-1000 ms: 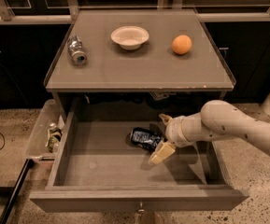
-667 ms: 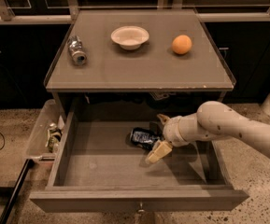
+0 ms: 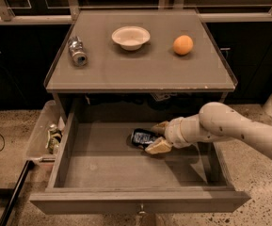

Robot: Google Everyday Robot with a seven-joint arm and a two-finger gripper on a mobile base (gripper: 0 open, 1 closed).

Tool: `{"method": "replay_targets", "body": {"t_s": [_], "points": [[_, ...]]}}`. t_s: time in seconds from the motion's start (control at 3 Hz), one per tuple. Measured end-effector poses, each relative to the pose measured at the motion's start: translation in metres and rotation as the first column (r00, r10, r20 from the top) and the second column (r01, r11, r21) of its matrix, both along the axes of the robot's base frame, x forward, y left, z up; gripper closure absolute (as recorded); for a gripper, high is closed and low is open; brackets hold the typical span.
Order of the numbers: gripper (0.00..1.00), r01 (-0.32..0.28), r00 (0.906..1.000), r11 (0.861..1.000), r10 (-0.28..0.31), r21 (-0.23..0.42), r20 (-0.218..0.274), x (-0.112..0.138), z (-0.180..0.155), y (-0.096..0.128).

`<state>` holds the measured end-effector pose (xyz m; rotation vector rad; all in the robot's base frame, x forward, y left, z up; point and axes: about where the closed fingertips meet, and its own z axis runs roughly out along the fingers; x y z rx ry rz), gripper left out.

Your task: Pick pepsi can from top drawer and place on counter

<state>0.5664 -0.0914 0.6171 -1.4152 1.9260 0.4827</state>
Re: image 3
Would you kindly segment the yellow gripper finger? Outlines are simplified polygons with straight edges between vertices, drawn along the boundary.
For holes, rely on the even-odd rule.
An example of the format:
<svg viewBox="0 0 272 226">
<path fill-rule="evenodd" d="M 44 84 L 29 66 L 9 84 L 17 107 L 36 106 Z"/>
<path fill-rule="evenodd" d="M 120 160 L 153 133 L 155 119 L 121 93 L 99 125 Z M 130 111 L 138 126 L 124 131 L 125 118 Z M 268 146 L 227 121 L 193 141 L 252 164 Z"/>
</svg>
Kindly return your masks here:
<svg viewBox="0 0 272 226">
<path fill-rule="evenodd" d="M 156 125 L 154 125 L 151 130 L 158 135 L 164 135 L 167 126 L 169 125 L 168 121 L 162 121 L 160 123 L 157 123 Z"/>
<path fill-rule="evenodd" d="M 171 151 L 172 145 L 163 137 L 159 137 L 155 142 L 150 144 L 145 152 L 149 154 L 168 153 Z"/>
</svg>

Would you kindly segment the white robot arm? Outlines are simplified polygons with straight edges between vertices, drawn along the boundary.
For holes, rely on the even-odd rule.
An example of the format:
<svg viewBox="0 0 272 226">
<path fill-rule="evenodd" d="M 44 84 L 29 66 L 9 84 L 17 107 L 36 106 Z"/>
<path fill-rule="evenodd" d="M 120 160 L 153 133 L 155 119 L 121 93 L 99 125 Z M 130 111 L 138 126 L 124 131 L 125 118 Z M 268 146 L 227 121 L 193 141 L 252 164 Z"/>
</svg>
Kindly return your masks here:
<svg viewBox="0 0 272 226">
<path fill-rule="evenodd" d="M 161 122 L 152 130 L 161 137 L 145 149 L 149 154 L 236 138 L 272 160 L 272 126 L 252 121 L 219 102 L 204 105 L 194 116 Z"/>
</svg>

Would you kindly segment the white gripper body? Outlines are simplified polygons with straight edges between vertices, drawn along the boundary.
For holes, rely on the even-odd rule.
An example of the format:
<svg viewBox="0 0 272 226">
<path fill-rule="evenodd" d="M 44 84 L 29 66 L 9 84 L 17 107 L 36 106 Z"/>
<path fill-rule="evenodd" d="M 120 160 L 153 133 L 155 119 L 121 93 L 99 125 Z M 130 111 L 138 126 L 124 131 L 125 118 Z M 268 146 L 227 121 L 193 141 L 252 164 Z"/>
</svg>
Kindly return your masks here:
<svg viewBox="0 0 272 226">
<path fill-rule="evenodd" d="M 182 125 L 183 118 L 177 118 L 171 120 L 165 129 L 165 139 L 167 142 L 177 149 L 185 148 L 190 146 L 190 143 L 187 142 L 181 132 L 181 125 Z"/>
</svg>

